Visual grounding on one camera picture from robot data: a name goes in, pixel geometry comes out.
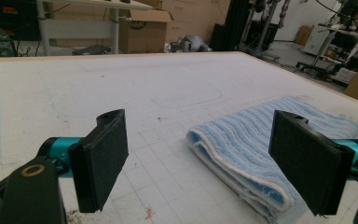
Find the grey metal stand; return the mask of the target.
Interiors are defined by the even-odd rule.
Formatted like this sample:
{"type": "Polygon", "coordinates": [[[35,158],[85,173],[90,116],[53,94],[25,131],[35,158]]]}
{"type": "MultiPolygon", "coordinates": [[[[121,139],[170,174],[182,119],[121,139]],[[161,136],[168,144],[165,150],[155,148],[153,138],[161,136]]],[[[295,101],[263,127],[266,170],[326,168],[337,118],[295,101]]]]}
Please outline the grey metal stand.
{"type": "Polygon", "coordinates": [[[269,26],[271,25],[275,10],[281,1],[283,1],[283,4],[282,4],[281,12],[279,14],[280,19],[278,22],[278,28],[282,29],[284,26],[284,19],[286,17],[287,10],[289,8],[290,0],[268,0],[268,5],[269,5],[268,15],[264,19],[264,27],[263,27],[263,30],[259,37],[259,41],[255,47],[255,55],[257,57],[260,57],[263,54],[262,46],[263,46],[264,40],[267,37],[267,32],[269,31],[269,26]]]}

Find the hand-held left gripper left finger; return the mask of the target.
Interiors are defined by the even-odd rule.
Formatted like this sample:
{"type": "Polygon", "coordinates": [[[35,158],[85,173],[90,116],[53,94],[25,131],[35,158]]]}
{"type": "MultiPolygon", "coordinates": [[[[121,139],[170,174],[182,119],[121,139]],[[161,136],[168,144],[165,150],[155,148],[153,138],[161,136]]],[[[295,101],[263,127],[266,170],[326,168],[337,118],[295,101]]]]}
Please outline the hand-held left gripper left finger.
{"type": "Polygon", "coordinates": [[[74,180],[79,211],[101,211],[129,156],[125,110],[106,112],[85,137],[50,137],[43,155],[74,180]]]}

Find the open cardboard box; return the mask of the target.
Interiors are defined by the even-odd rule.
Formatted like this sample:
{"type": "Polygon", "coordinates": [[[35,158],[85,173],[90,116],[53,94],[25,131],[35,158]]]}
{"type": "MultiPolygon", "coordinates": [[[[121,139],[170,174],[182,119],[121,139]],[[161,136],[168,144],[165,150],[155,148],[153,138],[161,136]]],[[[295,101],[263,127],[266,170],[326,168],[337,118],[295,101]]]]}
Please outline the open cardboard box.
{"type": "Polygon", "coordinates": [[[165,48],[169,11],[120,10],[119,48],[124,53],[160,53],[165,48]]]}

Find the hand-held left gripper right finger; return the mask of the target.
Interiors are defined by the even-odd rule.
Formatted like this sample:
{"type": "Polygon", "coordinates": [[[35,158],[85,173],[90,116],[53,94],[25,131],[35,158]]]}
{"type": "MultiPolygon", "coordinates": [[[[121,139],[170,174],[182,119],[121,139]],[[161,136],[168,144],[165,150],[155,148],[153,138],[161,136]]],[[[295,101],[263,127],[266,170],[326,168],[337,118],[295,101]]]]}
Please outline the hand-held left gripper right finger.
{"type": "Polygon", "coordinates": [[[346,182],[358,182],[358,139],[330,139],[290,112],[274,112],[268,153],[315,216],[334,215],[346,182]]]}

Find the black flat case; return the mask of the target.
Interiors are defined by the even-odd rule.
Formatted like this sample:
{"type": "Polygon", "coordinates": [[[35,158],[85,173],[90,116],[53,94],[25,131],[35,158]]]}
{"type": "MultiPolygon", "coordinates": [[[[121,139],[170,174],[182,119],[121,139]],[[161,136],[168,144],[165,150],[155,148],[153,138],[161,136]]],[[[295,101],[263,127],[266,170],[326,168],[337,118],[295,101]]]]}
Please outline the black flat case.
{"type": "Polygon", "coordinates": [[[104,55],[105,53],[109,53],[111,51],[110,48],[102,45],[85,47],[83,49],[75,49],[73,51],[74,55],[104,55]]]}

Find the grey rounded device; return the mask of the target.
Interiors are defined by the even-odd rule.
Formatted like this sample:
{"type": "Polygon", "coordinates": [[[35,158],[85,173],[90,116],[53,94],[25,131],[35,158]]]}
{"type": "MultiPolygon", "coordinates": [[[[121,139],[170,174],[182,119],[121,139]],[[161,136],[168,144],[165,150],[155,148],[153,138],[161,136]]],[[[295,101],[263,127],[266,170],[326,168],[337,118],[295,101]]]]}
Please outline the grey rounded device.
{"type": "Polygon", "coordinates": [[[212,49],[197,35],[179,37],[170,44],[170,52],[210,52],[212,49]]]}

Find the small cardboard box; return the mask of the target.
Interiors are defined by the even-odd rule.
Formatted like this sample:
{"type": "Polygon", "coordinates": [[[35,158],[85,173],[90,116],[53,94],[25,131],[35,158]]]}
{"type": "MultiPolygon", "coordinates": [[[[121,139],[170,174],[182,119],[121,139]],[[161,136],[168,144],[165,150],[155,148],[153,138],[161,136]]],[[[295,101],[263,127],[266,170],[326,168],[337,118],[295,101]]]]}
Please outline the small cardboard box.
{"type": "Polygon", "coordinates": [[[296,34],[295,42],[298,45],[304,46],[307,43],[312,30],[313,30],[312,26],[308,26],[308,25],[301,26],[296,34]]]}

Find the blue striped towel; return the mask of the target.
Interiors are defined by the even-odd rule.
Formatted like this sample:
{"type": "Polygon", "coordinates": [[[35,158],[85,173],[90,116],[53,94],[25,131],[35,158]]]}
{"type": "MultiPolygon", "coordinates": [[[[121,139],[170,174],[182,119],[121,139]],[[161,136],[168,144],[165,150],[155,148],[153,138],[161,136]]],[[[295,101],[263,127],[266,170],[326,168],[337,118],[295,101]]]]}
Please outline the blue striped towel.
{"type": "Polygon", "coordinates": [[[295,224],[305,202],[269,155],[276,110],[309,119],[311,128],[331,138],[358,134],[357,121],[285,96],[192,127],[186,139],[196,156],[269,224],[295,224]]]}

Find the white desk frame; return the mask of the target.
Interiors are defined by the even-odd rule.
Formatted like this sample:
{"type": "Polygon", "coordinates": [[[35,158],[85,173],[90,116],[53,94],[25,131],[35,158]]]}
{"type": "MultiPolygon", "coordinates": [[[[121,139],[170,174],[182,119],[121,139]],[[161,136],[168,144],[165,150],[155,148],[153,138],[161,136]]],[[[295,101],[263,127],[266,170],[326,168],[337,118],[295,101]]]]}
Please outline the white desk frame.
{"type": "Polygon", "coordinates": [[[120,0],[35,0],[37,18],[44,55],[50,55],[50,39],[68,38],[111,38],[111,53],[118,54],[119,11],[123,10],[151,10],[146,4],[130,0],[129,3],[120,0]],[[62,3],[73,6],[102,7],[113,10],[112,21],[66,21],[54,20],[46,17],[44,3],[62,3]]]}

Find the white cabinet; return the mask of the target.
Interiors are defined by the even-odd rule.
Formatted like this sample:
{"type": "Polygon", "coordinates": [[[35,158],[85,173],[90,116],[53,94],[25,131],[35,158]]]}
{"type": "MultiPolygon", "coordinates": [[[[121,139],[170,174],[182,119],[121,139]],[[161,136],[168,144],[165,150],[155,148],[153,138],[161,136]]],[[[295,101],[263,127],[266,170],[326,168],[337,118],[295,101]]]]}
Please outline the white cabinet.
{"type": "Polygon", "coordinates": [[[301,49],[303,53],[316,56],[320,49],[323,48],[324,41],[327,37],[332,34],[332,31],[327,27],[323,27],[320,25],[314,25],[312,31],[310,32],[310,36],[305,44],[305,46],[301,49]]]}

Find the white foam mat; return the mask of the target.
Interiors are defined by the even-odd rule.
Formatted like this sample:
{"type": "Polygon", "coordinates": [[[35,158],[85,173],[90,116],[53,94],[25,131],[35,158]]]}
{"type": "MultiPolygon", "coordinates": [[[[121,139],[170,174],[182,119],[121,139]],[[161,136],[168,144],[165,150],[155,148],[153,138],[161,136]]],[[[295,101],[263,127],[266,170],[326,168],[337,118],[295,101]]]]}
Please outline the white foam mat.
{"type": "Polygon", "coordinates": [[[0,59],[0,180],[51,136],[126,112],[130,155],[102,212],[80,224],[267,224],[186,143],[189,128],[285,95],[358,121],[358,101],[239,52],[0,59]]]}

